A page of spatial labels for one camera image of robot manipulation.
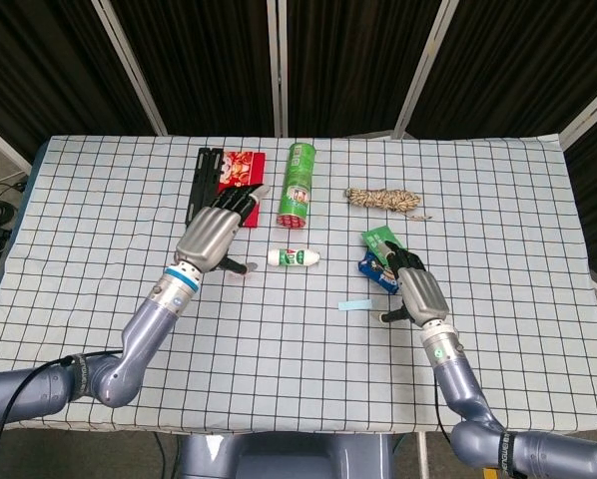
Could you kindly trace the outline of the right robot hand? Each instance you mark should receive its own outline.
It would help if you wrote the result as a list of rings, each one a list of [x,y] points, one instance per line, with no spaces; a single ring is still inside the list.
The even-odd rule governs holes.
[[[420,328],[430,322],[445,321],[449,314],[448,304],[437,280],[426,270],[419,256],[389,240],[381,242],[378,247],[388,262],[402,297],[402,306],[381,313],[379,321],[409,320]]]

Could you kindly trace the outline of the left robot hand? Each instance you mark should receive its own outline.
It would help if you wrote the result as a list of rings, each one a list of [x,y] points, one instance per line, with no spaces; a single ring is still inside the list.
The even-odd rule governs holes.
[[[193,265],[201,273],[217,268],[248,273],[248,266],[229,258],[228,251],[239,228],[269,190],[265,184],[222,190],[187,227],[177,244],[176,260]]]

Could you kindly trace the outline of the blue Oreo cookie pack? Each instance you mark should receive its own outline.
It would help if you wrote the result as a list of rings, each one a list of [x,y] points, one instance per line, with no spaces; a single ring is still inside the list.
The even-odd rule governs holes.
[[[368,249],[357,264],[358,271],[384,289],[388,294],[397,294],[397,280],[384,257]]]

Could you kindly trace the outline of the black folding stand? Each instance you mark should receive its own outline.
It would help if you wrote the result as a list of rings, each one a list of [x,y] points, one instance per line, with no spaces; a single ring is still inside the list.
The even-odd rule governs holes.
[[[185,218],[188,227],[195,215],[209,206],[217,195],[222,174],[224,150],[200,148]]]

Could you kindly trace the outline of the green flat packet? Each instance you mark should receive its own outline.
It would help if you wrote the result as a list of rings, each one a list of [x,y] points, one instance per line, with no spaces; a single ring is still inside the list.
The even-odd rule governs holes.
[[[368,249],[376,256],[376,258],[383,264],[387,264],[386,256],[382,249],[382,245],[388,241],[402,247],[399,239],[391,231],[388,226],[382,226],[361,234],[361,237]]]

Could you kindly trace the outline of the white milk bottle green label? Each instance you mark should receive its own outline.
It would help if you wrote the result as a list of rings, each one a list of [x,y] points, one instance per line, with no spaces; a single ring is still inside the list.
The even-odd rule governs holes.
[[[320,255],[309,249],[276,248],[268,251],[268,264],[273,266],[312,266]]]

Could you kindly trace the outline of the red printed envelope pack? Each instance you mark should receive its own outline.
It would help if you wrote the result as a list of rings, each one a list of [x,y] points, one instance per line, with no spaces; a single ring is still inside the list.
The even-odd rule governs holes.
[[[217,193],[235,187],[259,185],[264,180],[266,154],[254,151],[224,151]]]

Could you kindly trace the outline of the green chips can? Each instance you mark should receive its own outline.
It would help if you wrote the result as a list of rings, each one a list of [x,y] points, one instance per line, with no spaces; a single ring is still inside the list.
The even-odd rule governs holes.
[[[306,225],[314,161],[313,145],[294,143],[290,147],[277,216],[279,226],[302,229]]]

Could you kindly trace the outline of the checked light blue tablecloth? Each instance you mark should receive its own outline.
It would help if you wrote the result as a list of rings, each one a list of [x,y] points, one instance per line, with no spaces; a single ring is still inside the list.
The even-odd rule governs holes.
[[[316,139],[300,230],[276,223],[291,141],[57,136],[35,170],[0,280],[0,371],[112,350],[171,263],[200,148],[266,154],[259,224],[214,271],[118,409],[90,398],[33,428],[409,432],[451,427],[396,296],[357,268],[361,234],[388,226],[448,302],[498,420],[597,429],[597,300],[556,136],[456,142]],[[309,249],[312,266],[268,251]],[[371,310],[341,311],[342,301]]]

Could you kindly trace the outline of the grey robot torso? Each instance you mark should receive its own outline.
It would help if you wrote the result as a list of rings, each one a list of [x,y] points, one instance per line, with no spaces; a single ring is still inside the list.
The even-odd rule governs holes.
[[[177,479],[392,479],[391,436],[259,432],[192,434]]]

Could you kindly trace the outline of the white divider frame post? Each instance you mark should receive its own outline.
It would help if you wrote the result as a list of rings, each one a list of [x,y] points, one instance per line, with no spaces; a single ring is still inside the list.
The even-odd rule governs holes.
[[[597,96],[559,133],[563,152],[580,140],[597,124]]]
[[[29,175],[32,167],[7,141],[0,136],[0,153],[24,174]]]
[[[266,0],[275,136],[288,137],[289,35],[288,0]]]
[[[90,2],[153,131],[157,136],[168,136],[165,121],[111,0],[90,0]]]
[[[411,121],[459,3],[460,0],[440,1],[431,29],[429,30],[419,61],[407,89],[396,124],[391,132],[390,137],[393,140],[411,138],[411,134],[407,132],[406,128]]]

